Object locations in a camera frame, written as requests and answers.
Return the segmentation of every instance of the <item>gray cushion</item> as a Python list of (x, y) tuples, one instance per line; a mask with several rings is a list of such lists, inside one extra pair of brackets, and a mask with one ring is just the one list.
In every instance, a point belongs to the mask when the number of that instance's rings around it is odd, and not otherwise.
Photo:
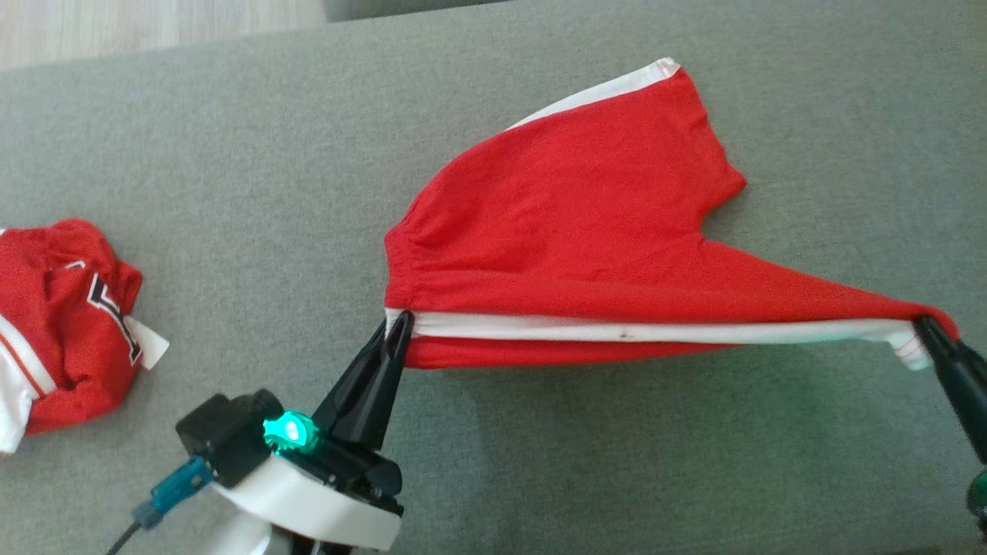
[[(987, 349), (982, 5), (512, 2), (0, 74), (0, 222), (100, 225), (173, 343), (0, 463), (0, 551), (101, 553), (216, 391), (312, 410), (382, 317), (384, 232), (473, 143), (672, 55), (747, 191), (718, 240), (929, 302)], [(406, 374), (395, 553), (866, 553), (974, 537), (978, 463), (882, 346)], [(194, 553), (179, 507), (125, 553)]]

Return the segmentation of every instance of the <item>red fabric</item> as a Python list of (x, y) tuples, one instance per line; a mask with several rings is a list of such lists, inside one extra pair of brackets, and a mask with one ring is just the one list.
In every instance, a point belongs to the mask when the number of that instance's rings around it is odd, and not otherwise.
[[(385, 305), (612, 322), (756, 323), (943, 312), (802, 274), (703, 237), (737, 195), (692, 80), (536, 119), (481, 142), (424, 188), (385, 240)], [(714, 349), (419, 338), (408, 365), (590, 362)]]
[(34, 402), (28, 434), (91, 420), (118, 406), (139, 357), (131, 362), (131, 343), (117, 320), (89, 297), (99, 276), (119, 313), (128, 315), (140, 272), (116, 258), (99, 229), (77, 219), (5, 231), (0, 260), (0, 315), (24, 336), (56, 384)]

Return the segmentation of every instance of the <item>blue cable connector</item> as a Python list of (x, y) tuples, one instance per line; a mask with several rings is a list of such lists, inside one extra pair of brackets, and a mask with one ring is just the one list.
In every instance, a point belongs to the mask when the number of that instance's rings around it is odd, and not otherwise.
[(212, 469), (204, 458), (193, 457), (155, 486), (151, 499), (135, 507), (130, 514), (142, 528), (151, 529), (168, 511), (197, 494), (209, 482), (212, 482)]

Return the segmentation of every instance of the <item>green light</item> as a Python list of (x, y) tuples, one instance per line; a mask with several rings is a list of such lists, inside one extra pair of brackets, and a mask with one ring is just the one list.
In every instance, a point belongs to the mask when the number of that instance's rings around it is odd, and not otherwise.
[(296, 449), (308, 453), (319, 442), (319, 429), (309, 417), (284, 411), (276, 420), (264, 421), (264, 441), (275, 452)]

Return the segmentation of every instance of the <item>wooden floor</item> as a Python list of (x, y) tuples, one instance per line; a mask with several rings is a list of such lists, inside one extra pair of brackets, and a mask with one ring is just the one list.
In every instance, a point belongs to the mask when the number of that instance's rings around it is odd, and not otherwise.
[(327, 22), (324, 0), (0, 0), (0, 71)]

